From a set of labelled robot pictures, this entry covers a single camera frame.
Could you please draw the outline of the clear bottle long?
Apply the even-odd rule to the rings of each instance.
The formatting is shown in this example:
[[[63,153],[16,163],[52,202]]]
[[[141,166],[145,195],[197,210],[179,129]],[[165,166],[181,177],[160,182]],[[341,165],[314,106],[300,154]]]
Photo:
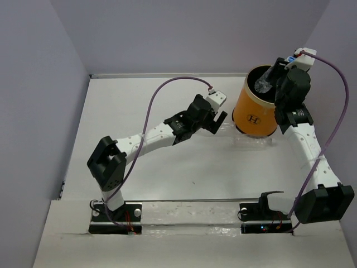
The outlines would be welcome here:
[[[257,93],[267,93],[273,87],[276,86],[279,78],[283,77],[287,70],[285,67],[288,63],[292,63],[295,61],[294,56],[289,56],[287,58],[278,58],[276,62],[268,68],[264,74],[257,79],[254,84],[254,89]]]

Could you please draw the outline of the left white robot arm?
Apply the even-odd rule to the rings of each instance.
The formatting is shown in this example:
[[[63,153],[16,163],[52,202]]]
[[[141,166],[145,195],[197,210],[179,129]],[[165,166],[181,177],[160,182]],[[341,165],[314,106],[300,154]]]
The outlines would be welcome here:
[[[115,140],[105,136],[100,139],[86,165],[99,185],[108,222],[118,224],[118,219],[124,214],[121,187],[138,158],[184,142],[200,129],[216,134],[227,117],[226,112],[219,111],[225,101],[226,95],[220,91],[206,97],[198,94],[188,109],[150,130],[144,127],[142,133],[127,138]]]

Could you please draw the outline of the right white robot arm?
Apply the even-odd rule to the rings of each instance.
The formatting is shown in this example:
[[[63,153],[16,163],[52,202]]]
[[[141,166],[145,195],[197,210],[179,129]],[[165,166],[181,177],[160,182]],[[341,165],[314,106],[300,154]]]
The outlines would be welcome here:
[[[313,58],[307,55],[294,61],[278,58],[266,78],[275,91],[275,120],[295,153],[304,181],[293,198],[283,197],[281,191],[262,193],[257,213],[264,219],[281,212],[294,215],[302,224],[338,221],[355,197],[353,188],[343,185],[331,170],[325,157],[329,144],[320,146],[304,104],[311,88],[308,71],[312,64]]]

